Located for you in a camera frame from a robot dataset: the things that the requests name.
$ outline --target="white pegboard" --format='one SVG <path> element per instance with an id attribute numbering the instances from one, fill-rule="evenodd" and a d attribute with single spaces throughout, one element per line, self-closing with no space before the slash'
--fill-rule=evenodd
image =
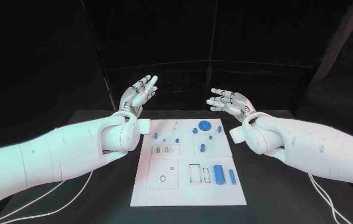
<path id="1" fill-rule="evenodd" d="M 203 120 L 211 122 L 209 131 L 199 129 Z M 224 185 L 216 184 L 215 165 L 224 167 Z M 232 185 L 231 169 L 237 185 Z M 130 206 L 209 205 L 247 205 L 221 119 L 155 120 L 152 134 L 143 141 Z"/>

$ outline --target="table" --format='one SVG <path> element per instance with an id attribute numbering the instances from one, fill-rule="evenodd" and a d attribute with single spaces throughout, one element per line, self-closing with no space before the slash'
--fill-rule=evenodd
<path id="1" fill-rule="evenodd" d="M 276 117 L 293 118 L 286 110 L 265 112 Z M 69 124 L 107 117 L 113 113 L 114 111 L 78 111 Z M 142 140 L 126 157 L 94 171 L 85 190 L 61 212 L 16 223 L 335 223 L 332 209 L 314 190 L 307 173 L 276 158 L 257 155 L 245 143 L 234 144 L 229 130 L 240 126 L 240 122 L 232 115 L 225 112 L 173 110 L 144 111 L 140 118 L 222 119 L 248 205 L 130 207 Z M 38 203 L 6 220 L 59 209 L 80 192 L 87 178 L 88 174 L 68 180 Z M 339 212 L 353 220 L 352 186 L 346 182 L 319 177 L 316 180 L 327 191 Z M 35 186 L 18 193 L 0 216 L 22 207 L 57 185 L 58 183 L 51 183 Z"/>

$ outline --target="blue object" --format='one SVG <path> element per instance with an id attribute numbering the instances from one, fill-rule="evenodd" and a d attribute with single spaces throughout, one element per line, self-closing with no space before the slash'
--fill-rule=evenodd
<path id="1" fill-rule="evenodd" d="M 199 123 L 199 128 L 202 131 L 209 131 L 211 130 L 211 122 L 203 120 L 201 123 Z"/>
<path id="2" fill-rule="evenodd" d="M 205 152 L 205 144 L 201 145 L 201 152 Z"/>
<path id="3" fill-rule="evenodd" d="M 232 169 L 229 170 L 229 175 L 231 175 L 232 184 L 235 185 L 237 182 L 235 182 L 234 170 Z"/>
<path id="4" fill-rule="evenodd" d="M 224 168 L 222 166 L 218 164 L 214 166 L 214 170 L 215 170 L 215 178 L 216 178 L 216 184 L 218 185 L 224 185 L 227 183 L 225 180 L 225 175 L 224 175 Z"/>

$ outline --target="wire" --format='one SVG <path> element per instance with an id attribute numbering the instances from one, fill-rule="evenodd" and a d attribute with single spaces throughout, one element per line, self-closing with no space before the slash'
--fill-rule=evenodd
<path id="1" fill-rule="evenodd" d="M 329 204 L 330 207 L 332 207 L 333 218 L 335 218 L 336 223 L 339 223 L 337 218 L 336 218 L 336 213 L 337 213 L 337 215 L 339 215 L 339 216 L 342 217 L 342 219 L 348 222 L 348 224 L 352 224 L 352 222 L 345 218 L 345 216 L 340 214 L 340 212 L 335 209 L 332 198 L 330 198 L 329 194 L 326 193 L 325 189 L 322 188 L 322 186 L 319 185 L 319 183 L 316 182 L 314 177 L 313 177 L 312 174 L 309 174 L 309 178 L 310 178 L 310 180 L 312 180 L 313 186 L 314 186 L 314 188 L 316 188 L 319 194 L 322 195 L 323 199 L 326 200 L 327 204 Z"/>
<path id="2" fill-rule="evenodd" d="M 74 197 L 74 199 L 68 202 L 68 204 L 64 206 L 64 207 L 61 207 L 61 209 L 58 209 L 57 211 L 54 211 L 54 212 L 51 212 L 51 213 L 46 213 L 46 214 L 42 214 L 42 215 L 33 215 L 33 216 L 28 216 L 28 217 L 23 217 L 23 218 L 18 218 L 18 219 L 13 219 L 13 220 L 9 220 L 9 221 L 6 221 L 6 222 L 2 222 L 0 224 L 8 224 L 8 223 L 12 223 L 12 222 L 15 222 L 15 221 L 18 221 L 18 220 L 26 220 L 26 219 L 32 219 L 32 218 L 38 218 L 38 217 L 44 217 L 44 216 L 48 216 L 48 215 L 52 215 L 52 214 L 55 214 L 57 212 L 59 212 L 72 202 L 74 202 L 74 200 L 78 198 L 78 196 L 80 196 L 80 194 L 81 194 L 81 192 L 84 191 L 84 189 L 85 189 L 85 187 L 87 187 L 87 184 L 88 184 L 88 182 L 90 182 L 90 179 L 91 179 L 91 176 L 93 176 L 93 173 L 94 173 L 94 171 L 91 171 L 91 174 L 90 174 L 90 177 L 88 177 L 88 179 L 87 179 L 87 183 L 85 183 L 85 185 L 84 185 L 84 187 L 82 187 L 82 189 L 81 189 L 81 191 L 80 191 L 80 193 L 77 194 L 77 196 Z M 46 196 L 58 187 L 59 187 L 59 185 L 44 195 L 44 196 Z M 44 196 L 41 196 L 35 201 L 32 201 L 28 205 L 25 205 L 19 210 L 22 210 L 26 206 L 29 206 L 32 203 L 35 203 Z"/>

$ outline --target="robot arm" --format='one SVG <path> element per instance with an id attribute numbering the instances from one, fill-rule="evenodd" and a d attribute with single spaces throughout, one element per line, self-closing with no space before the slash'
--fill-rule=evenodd
<path id="1" fill-rule="evenodd" d="M 319 177 L 353 182 L 353 136 L 329 126 L 257 112 L 240 93 L 212 92 L 222 96 L 206 101 L 211 110 L 227 111 L 242 123 L 229 132 L 235 143 L 245 141 L 257 154 Z"/>
<path id="2" fill-rule="evenodd" d="M 150 119 L 137 119 L 157 90 L 157 76 L 150 79 L 144 77 L 127 89 L 120 111 L 110 117 L 0 148 L 0 200 L 32 186 L 84 175 L 136 149 L 140 134 L 150 134 Z"/>

